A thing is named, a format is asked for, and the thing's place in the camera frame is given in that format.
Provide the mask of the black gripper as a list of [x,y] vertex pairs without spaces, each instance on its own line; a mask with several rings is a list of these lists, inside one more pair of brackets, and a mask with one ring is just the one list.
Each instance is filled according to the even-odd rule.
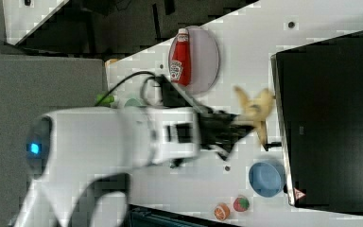
[[252,125],[234,123],[237,114],[224,111],[202,113],[199,115],[200,145],[203,149],[218,146],[216,154],[228,161],[235,154],[233,142],[246,137],[253,131]]

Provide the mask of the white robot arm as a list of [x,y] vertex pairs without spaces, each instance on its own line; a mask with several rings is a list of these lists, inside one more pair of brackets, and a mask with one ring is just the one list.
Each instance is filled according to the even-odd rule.
[[121,227],[137,169],[226,158],[252,132],[230,113],[91,107],[37,117],[26,135],[28,189],[12,227]]

